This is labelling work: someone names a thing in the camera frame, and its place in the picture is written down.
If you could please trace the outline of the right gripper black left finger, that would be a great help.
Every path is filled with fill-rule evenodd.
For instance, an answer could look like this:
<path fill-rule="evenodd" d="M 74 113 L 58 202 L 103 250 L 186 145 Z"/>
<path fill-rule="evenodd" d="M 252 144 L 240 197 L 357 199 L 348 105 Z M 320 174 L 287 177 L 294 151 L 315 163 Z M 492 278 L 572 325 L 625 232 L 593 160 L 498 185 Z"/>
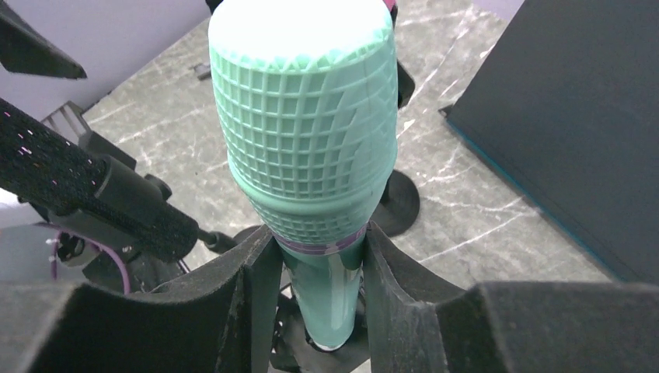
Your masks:
<path fill-rule="evenodd" d="M 3 372 L 265 372 L 282 258 L 261 227 L 151 293 L 1 286 Z"/>

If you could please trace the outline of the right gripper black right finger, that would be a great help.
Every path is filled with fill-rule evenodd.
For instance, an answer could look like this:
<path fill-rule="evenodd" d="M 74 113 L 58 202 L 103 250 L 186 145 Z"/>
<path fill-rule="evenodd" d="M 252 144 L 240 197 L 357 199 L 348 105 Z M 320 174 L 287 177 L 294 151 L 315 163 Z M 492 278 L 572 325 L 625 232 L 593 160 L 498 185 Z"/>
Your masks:
<path fill-rule="evenodd" d="M 366 231 L 374 372 L 656 372 L 649 284 L 484 282 L 461 289 Z"/>

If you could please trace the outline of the black mesh-head microphone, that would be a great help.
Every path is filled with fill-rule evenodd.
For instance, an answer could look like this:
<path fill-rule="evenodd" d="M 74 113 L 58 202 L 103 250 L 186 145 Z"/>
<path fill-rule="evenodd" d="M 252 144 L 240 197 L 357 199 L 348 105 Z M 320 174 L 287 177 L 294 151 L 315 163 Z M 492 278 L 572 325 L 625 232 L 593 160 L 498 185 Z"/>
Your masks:
<path fill-rule="evenodd" d="M 1 101 L 1 187 L 42 207 L 55 225 L 111 249 L 173 263 L 194 248 L 198 223 L 158 187 L 109 156 L 91 155 Z"/>

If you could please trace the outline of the mint green microphone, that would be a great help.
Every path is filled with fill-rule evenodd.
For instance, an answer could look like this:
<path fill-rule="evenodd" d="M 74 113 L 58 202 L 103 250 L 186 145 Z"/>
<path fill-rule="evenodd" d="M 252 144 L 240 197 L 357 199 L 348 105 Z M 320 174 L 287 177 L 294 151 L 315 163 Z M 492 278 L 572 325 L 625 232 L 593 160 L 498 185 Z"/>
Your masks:
<path fill-rule="evenodd" d="M 361 245 L 397 156 L 384 1 L 223 1 L 208 27 L 230 171 L 282 248 L 321 350 L 354 329 Z"/>

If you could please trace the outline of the black clip desk stand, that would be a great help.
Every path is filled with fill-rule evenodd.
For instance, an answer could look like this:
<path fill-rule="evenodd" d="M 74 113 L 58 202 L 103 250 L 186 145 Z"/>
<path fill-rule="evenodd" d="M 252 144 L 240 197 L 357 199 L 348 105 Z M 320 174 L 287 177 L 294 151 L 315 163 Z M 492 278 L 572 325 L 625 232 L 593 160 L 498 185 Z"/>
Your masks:
<path fill-rule="evenodd" d="M 261 249 L 271 238 L 270 229 L 265 225 L 244 228 L 234 236 L 224 232 L 198 231 L 199 240 L 222 260 L 244 260 L 255 250 Z"/>

